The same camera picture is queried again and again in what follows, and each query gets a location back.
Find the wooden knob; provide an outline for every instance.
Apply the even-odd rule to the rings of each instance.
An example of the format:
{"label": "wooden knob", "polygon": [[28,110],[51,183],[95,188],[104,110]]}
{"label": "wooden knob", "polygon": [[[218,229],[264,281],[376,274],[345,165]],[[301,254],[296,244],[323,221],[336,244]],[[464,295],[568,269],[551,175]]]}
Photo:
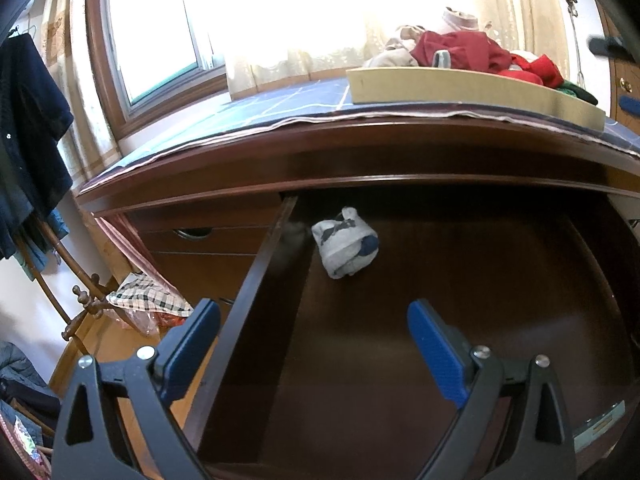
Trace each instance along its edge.
{"label": "wooden knob", "polygon": [[631,86],[631,83],[627,81],[625,78],[621,77],[618,81],[620,88],[622,88],[625,92],[629,92],[630,94],[634,91],[634,88]]}

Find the screw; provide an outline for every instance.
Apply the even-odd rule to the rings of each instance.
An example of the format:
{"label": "screw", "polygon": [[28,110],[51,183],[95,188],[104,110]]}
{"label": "screw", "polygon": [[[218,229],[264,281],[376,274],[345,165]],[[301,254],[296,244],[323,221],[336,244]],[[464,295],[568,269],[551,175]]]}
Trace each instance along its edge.
{"label": "screw", "polygon": [[478,359],[488,359],[491,355],[491,349],[488,346],[478,345],[474,348],[474,355]]}
{"label": "screw", "polygon": [[536,364],[540,368],[548,368],[548,366],[551,364],[551,360],[544,354],[538,354],[536,355]]}
{"label": "screw", "polygon": [[151,359],[154,355],[156,355],[156,349],[152,346],[142,346],[138,348],[136,355],[143,361],[146,361],[147,359]]}
{"label": "screw", "polygon": [[88,368],[92,364],[94,364],[94,358],[91,357],[90,355],[83,355],[81,358],[78,359],[78,366],[81,367],[82,370],[84,370],[85,368]]}

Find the wooden floor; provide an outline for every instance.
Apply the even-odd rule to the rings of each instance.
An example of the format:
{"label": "wooden floor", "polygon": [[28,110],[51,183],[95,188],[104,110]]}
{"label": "wooden floor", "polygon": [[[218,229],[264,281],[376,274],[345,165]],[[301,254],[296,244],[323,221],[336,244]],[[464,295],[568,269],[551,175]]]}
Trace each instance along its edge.
{"label": "wooden floor", "polygon": [[[107,316],[102,316],[99,320],[88,319],[87,324],[81,327],[79,333],[82,335],[82,340],[88,351],[98,359],[99,362],[119,361],[131,357],[131,355],[141,346],[151,345],[155,346],[160,341],[158,336],[145,338],[136,333],[134,330],[122,329],[115,322],[113,322]],[[187,413],[193,402],[193,396],[195,395],[196,388],[200,383],[204,368],[209,362],[213,348],[216,345],[214,341],[213,345],[209,349],[204,361],[200,365],[200,369],[196,373],[196,377],[191,384],[191,387],[187,391],[186,396],[174,402],[171,406],[171,412],[174,414],[175,420],[182,427],[186,419]],[[54,371],[54,375],[51,379],[50,386],[59,395],[64,396],[68,382],[73,373],[76,361],[80,357],[78,352],[72,351],[72,345],[65,351],[58,367]],[[129,399],[120,400],[120,409],[122,417],[124,419],[127,433],[133,449],[138,457],[142,472],[149,478],[154,480],[161,480],[154,462],[149,455],[146,448],[146,444],[138,423],[133,414]]]}

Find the patterned curtain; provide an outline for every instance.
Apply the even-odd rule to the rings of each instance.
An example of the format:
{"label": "patterned curtain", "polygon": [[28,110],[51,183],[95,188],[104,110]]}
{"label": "patterned curtain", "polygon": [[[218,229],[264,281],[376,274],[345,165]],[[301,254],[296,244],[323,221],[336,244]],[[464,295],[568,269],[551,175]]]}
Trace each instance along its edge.
{"label": "patterned curtain", "polygon": [[[58,149],[73,179],[72,191],[118,161],[122,154],[104,117],[89,58],[85,0],[46,0],[40,55],[71,106],[74,122]],[[121,282],[132,266],[98,227],[78,208],[95,245]]]}
{"label": "patterned curtain", "polygon": [[225,54],[232,98],[344,75],[400,25],[437,30],[445,7],[478,17],[507,50],[547,54],[568,75],[558,0],[186,0]]}

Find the plaid fabric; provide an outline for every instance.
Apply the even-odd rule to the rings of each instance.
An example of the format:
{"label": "plaid fabric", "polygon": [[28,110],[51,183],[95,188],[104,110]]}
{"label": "plaid fabric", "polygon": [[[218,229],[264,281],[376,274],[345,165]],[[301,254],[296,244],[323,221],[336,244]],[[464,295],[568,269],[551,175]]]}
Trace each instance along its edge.
{"label": "plaid fabric", "polygon": [[179,317],[188,317],[193,312],[193,307],[183,298],[171,294],[146,274],[125,280],[118,290],[107,296],[107,301],[139,312],[161,312]]}

